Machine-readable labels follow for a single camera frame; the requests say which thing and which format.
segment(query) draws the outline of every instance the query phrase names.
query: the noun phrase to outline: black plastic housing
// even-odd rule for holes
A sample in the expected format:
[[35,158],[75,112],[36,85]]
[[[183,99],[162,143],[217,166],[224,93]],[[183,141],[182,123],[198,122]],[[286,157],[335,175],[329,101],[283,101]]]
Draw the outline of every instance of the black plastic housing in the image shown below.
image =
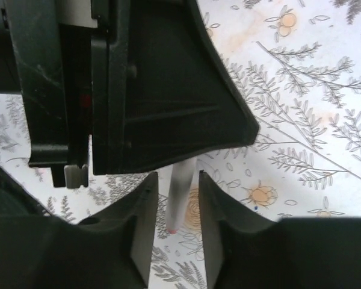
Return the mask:
[[147,288],[157,204],[158,175],[151,173],[71,225],[0,168],[0,289]]
[[[31,167],[51,167],[64,187],[64,166],[88,163],[89,135],[95,175],[147,172],[254,142],[259,126],[196,0],[91,3],[95,29],[59,24],[54,0],[0,0],[8,51],[0,59],[16,60],[7,74],[16,67]],[[8,88],[0,92],[16,89],[0,77]]]
[[0,93],[20,93],[4,0],[0,0]]

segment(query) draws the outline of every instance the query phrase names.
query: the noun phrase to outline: black plastic panel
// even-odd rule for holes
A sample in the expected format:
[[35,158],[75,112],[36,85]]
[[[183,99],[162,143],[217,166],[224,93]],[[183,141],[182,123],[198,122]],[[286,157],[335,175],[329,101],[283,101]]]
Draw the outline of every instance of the black plastic panel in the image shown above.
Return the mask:
[[209,289],[361,288],[361,219],[274,223],[199,178]]
[[4,0],[0,0],[0,93],[20,93]]
[[259,126],[195,0],[111,2],[108,34],[92,43],[93,145],[108,149],[94,153],[95,174],[146,172],[254,142]]
[[158,174],[78,225],[46,210],[0,168],[0,289],[144,289]]
[[5,0],[31,137],[30,166],[66,164],[68,131],[55,1]]

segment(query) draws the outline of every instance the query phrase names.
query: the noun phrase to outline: white fabric with leaf print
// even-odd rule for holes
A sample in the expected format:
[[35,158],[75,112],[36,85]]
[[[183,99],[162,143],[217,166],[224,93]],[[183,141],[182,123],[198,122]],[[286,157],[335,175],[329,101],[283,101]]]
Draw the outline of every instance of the white fabric with leaf print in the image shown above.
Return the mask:
[[[200,156],[198,170],[271,220],[361,216],[361,0],[199,4],[261,131],[250,148]],[[29,150],[21,97],[0,96],[0,165],[55,214],[76,223],[145,177],[92,176],[87,189],[54,189],[49,170],[27,167]],[[197,178],[184,227],[168,235],[170,174],[159,171],[150,288],[206,288]]]

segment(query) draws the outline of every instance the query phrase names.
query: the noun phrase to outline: small red light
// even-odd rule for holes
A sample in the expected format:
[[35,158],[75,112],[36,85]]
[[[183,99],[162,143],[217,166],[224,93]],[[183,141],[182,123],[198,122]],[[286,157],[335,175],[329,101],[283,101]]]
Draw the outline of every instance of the small red light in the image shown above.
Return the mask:
[[91,107],[91,96],[90,95],[81,95],[80,96],[80,106],[82,108]]

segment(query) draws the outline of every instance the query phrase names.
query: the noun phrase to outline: white stick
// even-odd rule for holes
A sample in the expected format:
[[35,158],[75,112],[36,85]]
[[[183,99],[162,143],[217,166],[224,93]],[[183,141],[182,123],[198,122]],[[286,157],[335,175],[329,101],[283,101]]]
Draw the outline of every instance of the white stick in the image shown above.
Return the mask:
[[195,157],[173,165],[166,209],[166,227],[171,234],[175,234],[185,220],[196,164]]

